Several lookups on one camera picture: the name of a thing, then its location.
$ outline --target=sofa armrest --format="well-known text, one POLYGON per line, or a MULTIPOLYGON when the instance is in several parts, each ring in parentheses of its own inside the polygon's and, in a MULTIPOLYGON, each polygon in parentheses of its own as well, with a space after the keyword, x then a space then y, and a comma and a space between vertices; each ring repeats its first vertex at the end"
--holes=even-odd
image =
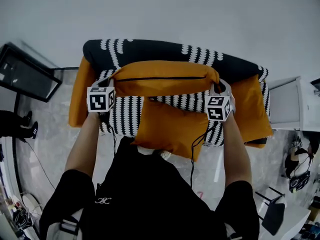
POLYGON ((69 109, 69 125, 71 127, 81 127, 85 122, 88 115, 87 87, 90 87, 95 81, 95 71, 83 57, 72 90, 69 109))

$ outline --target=zipper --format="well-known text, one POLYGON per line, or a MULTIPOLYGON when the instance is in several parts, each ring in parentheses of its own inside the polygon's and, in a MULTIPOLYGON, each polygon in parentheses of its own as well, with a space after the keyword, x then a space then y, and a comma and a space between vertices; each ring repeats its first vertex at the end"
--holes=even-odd
POLYGON ((194 79, 205 79, 205 76, 176 76, 176 77, 140 77, 140 78, 127 78, 120 79, 117 82, 129 82, 129 81, 139 81, 139 80, 194 80, 194 79))

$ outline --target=logo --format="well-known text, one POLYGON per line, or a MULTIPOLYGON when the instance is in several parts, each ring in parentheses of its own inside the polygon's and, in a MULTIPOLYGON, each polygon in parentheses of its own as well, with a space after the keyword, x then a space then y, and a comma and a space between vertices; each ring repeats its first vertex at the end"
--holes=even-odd
POLYGON ((102 204, 102 205, 108 205, 110 204, 110 202, 108 200, 111 200, 112 198, 109 197, 109 198, 98 198, 98 201, 94 201, 96 204, 102 204))

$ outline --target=black and white marker cube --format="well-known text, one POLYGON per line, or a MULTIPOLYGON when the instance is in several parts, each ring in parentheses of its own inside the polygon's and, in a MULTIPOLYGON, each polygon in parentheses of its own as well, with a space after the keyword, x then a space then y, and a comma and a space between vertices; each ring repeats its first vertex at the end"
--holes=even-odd
POLYGON ((222 122, 227 120, 232 110, 230 96, 206 96, 204 99, 205 112, 209 120, 222 122))
POLYGON ((114 87, 88 87, 86 103, 89 112, 108 112, 115 104, 114 87))

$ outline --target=person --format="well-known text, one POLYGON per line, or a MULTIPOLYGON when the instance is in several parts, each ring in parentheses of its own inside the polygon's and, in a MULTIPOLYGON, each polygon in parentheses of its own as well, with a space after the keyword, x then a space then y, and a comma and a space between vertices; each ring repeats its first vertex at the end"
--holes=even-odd
MULTIPOLYGON (((121 139, 104 182, 95 192, 92 177, 99 125, 98 113, 88 113, 60 182, 44 207, 40 239, 51 239, 51 226, 74 221, 71 215, 79 215, 77 211, 82 213, 76 233, 81 231, 83 239, 181 236, 191 231, 219 240, 258 239, 250 159, 232 112, 223 122, 225 190, 215 211, 193 192, 173 164, 160 155, 142 155, 129 137, 121 139)), ((70 233, 64 226, 59 229, 70 233)))
POLYGON ((294 144, 290 148, 289 154, 286 155, 284 161, 285 176, 287 178, 292 178, 293 176, 299 177, 306 173, 310 169, 319 148, 319 142, 315 138, 310 139, 307 150, 302 148, 300 137, 297 138, 295 143, 298 144, 294 144))
POLYGON ((38 132, 38 122, 35 122, 31 128, 25 128, 29 126, 31 119, 32 111, 29 111, 26 116, 21 117, 11 111, 0 110, 0 138, 10 136, 21 140, 28 138, 35 139, 38 132))

